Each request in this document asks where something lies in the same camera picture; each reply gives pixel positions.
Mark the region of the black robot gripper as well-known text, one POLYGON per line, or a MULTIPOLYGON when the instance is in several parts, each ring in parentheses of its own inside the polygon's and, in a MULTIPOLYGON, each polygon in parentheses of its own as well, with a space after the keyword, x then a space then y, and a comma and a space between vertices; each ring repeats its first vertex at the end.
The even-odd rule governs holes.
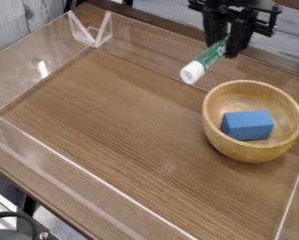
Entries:
POLYGON ((271 37, 282 7, 274 0, 189 0, 203 15, 207 45, 227 36, 226 57, 234 58, 250 44, 253 33, 271 37))

